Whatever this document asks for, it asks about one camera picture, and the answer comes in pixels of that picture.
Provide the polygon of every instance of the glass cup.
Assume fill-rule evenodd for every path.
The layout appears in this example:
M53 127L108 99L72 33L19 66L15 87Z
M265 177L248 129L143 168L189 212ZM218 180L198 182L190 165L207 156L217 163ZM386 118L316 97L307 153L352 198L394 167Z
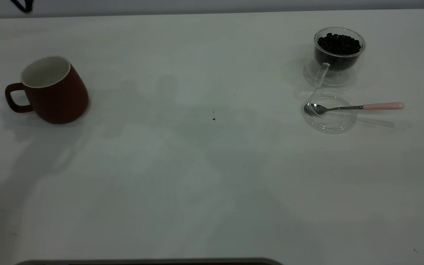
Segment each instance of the glass cup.
M328 33L345 35L358 40L361 45L359 52L350 55L338 55L327 52L320 45L318 39L326 37ZM366 44L358 33L347 28L328 27L320 30L314 37L314 57L305 66L309 82L316 88L324 86L337 87L348 84L357 76L354 65L364 52Z

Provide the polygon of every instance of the mug rim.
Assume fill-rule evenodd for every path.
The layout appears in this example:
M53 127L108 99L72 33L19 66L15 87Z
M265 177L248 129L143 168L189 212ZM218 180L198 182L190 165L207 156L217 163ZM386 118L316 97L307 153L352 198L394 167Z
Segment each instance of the mug rim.
M324 30L327 30L327 29L343 29L343 30L350 31L350 32L353 32L354 34L358 35L358 37L360 37L360 39L362 40L362 43L363 43L363 45L361 47L361 50L359 50L357 53L348 54L348 55L342 55L342 54L335 54L335 53L327 52L325 49L323 49L322 47L320 47L320 45L318 45L318 35L320 34L320 32L322 32ZM359 33L355 32L354 30L348 29L348 28L343 28L343 27L326 27L324 29L321 29L317 33L315 33L315 35L313 37L313 40L315 42L315 46L320 51L322 51L322 52L324 52L324 53L326 53L328 55L334 56L334 57L342 57L342 58L355 57L355 56L358 56L358 55L362 54L362 52L365 50L365 40L364 40L364 38Z
M30 85L28 85L26 82L24 82L24 80L22 79L22 76L24 75L24 73L27 71L27 69L29 68L29 67L31 67L31 66L33 66L35 63L38 63L38 62L41 62L42 60L47 60L47 59L53 59L53 58L57 58L57 59L62 59L62 60L64 60L65 62L67 62L67 64L68 64L68 69L67 69L67 71L66 71L66 73L63 75L63 77L61 77L59 80L57 80L57 81L55 81L55 82L53 82L53 83L51 83L51 84L49 84L49 85L44 85L44 86L30 86ZM47 88L47 87L50 87L50 86L52 86L52 85L54 85L54 84L57 84L57 83L59 83L60 81L62 81L68 74L69 74L69 72L71 71L71 63L70 63L70 61L68 61L68 59L66 59L65 57L63 57L63 56L47 56L47 57L44 57L44 58L41 58L41 59L38 59L38 60L35 60L34 62L31 62L28 66L26 66L25 68L24 68L24 70L22 70L22 72L21 72L21 75L20 75L20 77L19 77L19 80L21 81L21 83L24 85L24 86L27 86L27 87L29 87L29 88Z

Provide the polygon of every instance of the metal spoon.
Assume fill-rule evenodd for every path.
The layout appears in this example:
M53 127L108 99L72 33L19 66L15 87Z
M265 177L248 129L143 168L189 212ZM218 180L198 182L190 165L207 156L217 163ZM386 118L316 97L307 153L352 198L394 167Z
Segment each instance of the metal spoon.
M332 107L327 109L319 104L308 103L305 105L305 112L310 115L321 115L330 110L340 110L340 109L363 109L363 110L377 110L377 109L403 109L405 105L402 102L389 102L389 103L376 103L376 104L364 104L361 106L348 106L348 107Z

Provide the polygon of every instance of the mug handle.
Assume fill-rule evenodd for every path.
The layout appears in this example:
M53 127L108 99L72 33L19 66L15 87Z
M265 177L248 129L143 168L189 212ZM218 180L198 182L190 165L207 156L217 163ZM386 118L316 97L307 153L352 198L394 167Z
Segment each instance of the mug handle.
M325 75L328 72L328 69L330 68L329 63L323 63L320 66L320 69L318 69L318 73L315 77L315 81L313 82L313 86L316 88L321 88L323 85L323 79L325 79Z
M4 95L6 96L6 101L9 107L17 113L33 111L31 105L20 106L14 102L14 100L11 97L11 92L17 91L17 90L24 90L24 85L22 85L21 83L15 83L15 84L10 84L6 87Z

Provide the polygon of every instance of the white table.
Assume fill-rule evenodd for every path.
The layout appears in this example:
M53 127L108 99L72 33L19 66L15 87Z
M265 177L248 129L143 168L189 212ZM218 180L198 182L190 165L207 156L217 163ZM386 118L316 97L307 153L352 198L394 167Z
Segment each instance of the white table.
M329 25L367 41L345 93L404 110L305 123ZM64 126L3 96L48 55L91 97ZM424 264L424 10L0 20L0 264L228 257Z

